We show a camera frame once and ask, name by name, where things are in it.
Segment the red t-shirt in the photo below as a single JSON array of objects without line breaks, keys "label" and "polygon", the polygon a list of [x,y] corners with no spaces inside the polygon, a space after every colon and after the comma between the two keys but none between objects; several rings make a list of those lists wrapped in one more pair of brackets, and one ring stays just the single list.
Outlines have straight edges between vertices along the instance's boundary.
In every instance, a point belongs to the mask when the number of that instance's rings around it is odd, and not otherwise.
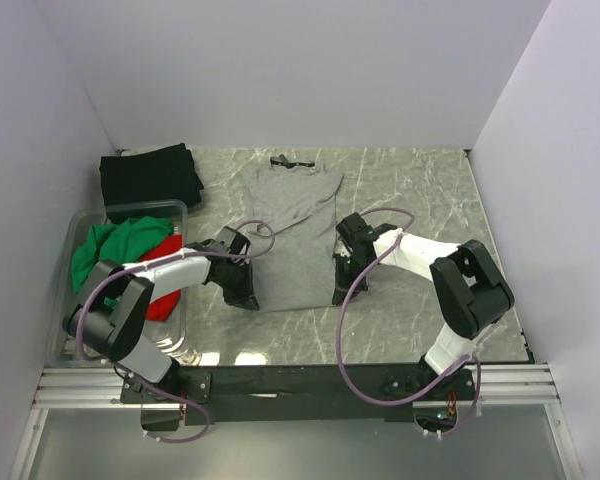
[{"label": "red t-shirt", "polygon": [[[176,253],[182,247],[182,235],[173,234],[166,237],[155,248],[144,253],[139,260],[149,262]],[[146,320],[164,323],[168,320],[180,300],[181,290],[175,288],[174,280],[169,280],[169,270],[157,272],[153,282],[156,284],[154,295],[146,313]]]}]

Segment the aluminium rail frame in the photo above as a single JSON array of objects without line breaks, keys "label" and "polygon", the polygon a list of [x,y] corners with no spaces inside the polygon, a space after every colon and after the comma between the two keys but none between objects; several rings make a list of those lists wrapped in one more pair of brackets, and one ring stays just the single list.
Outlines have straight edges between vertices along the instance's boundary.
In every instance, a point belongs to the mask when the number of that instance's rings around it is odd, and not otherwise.
[{"label": "aluminium rail frame", "polygon": [[[181,398],[207,408],[217,422],[384,418],[408,419],[426,407],[467,405],[474,414],[486,406],[542,405],[558,458],[568,479],[584,474],[544,364],[469,363],[441,377],[426,394],[398,411],[367,404],[355,396],[334,365],[188,366],[180,371]],[[151,394],[135,374],[105,368],[47,368],[43,371],[10,476],[29,477],[42,433],[53,410],[133,408],[174,410],[191,415],[180,402]]]}]

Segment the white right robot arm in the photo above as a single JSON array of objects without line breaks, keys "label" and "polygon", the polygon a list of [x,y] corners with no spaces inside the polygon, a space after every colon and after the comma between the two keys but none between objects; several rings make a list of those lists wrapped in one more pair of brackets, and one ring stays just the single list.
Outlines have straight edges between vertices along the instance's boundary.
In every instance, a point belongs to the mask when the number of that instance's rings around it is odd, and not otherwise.
[{"label": "white right robot arm", "polygon": [[[397,227],[368,225],[364,216],[353,213],[336,226],[347,254],[338,255],[349,284],[340,297],[336,327],[337,368],[347,387],[361,400],[383,407],[402,406],[425,396],[440,399],[454,386],[453,374],[474,355],[481,335],[497,323],[515,304],[514,294],[495,260],[478,240],[462,244],[440,242]],[[420,389],[399,400],[373,398],[354,384],[344,364],[341,339],[349,302],[362,281],[378,265],[396,267],[430,281],[443,316],[434,343],[419,362]]]}]

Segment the green t-shirt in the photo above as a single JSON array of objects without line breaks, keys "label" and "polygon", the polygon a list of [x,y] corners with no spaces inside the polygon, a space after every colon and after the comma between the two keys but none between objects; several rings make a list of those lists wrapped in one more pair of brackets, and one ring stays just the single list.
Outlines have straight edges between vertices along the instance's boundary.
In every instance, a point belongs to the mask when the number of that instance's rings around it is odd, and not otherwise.
[{"label": "green t-shirt", "polygon": [[81,290],[99,261],[134,263],[173,253],[181,244],[181,236],[175,234],[167,218],[144,216],[129,218],[120,224],[93,225],[70,261],[73,293]]}]

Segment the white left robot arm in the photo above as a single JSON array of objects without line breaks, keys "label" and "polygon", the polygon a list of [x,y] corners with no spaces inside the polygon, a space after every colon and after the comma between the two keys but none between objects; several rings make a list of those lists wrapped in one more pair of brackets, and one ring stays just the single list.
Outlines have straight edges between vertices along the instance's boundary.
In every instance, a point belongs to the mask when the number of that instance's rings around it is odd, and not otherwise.
[{"label": "white left robot arm", "polygon": [[180,364],[143,333],[150,304],[192,285],[219,286],[224,302],[257,311],[249,239],[225,227],[214,239],[188,244],[145,262],[96,263],[63,319],[64,331],[79,350],[88,347],[102,359],[144,378],[156,401],[182,396]]}]

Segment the folded black t-shirt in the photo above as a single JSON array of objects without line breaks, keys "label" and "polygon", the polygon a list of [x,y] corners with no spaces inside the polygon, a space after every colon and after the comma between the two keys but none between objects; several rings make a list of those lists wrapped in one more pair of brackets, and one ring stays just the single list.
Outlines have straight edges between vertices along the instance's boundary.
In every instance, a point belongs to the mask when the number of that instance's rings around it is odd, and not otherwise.
[{"label": "folded black t-shirt", "polygon": [[99,172],[107,209],[167,200],[192,208],[202,202],[204,185],[184,143],[137,155],[103,156]]}]

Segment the grey t-shirt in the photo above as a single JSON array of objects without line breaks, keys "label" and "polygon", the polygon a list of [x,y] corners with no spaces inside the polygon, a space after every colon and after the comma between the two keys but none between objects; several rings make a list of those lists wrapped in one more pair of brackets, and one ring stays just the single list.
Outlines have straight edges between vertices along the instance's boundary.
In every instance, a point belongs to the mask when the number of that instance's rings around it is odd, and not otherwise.
[{"label": "grey t-shirt", "polygon": [[335,291],[336,196],[343,174],[313,167],[262,163],[242,173],[251,218],[248,235],[259,253],[253,285],[261,312],[328,307]]}]

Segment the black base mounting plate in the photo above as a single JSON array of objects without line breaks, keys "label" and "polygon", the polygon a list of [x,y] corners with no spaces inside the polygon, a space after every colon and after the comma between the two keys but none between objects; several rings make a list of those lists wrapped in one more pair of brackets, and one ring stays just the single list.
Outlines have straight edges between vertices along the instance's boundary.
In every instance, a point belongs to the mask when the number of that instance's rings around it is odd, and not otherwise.
[{"label": "black base mounting plate", "polygon": [[[380,400],[403,399],[428,383],[419,364],[357,364],[347,368],[354,384]],[[204,407],[216,422],[382,419],[414,422],[413,403],[383,407],[358,398],[345,384],[337,366],[215,366],[181,367],[182,396],[156,394],[139,380],[126,377],[120,394],[124,405],[143,407],[141,422],[151,431],[174,431],[177,422],[202,425],[202,413],[188,406],[178,413],[164,410],[171,396]],[[423,401],[442,405],[444,429],[457,415],[457,402],[478,394],[472,372],[462,368],[429,392]]]}]

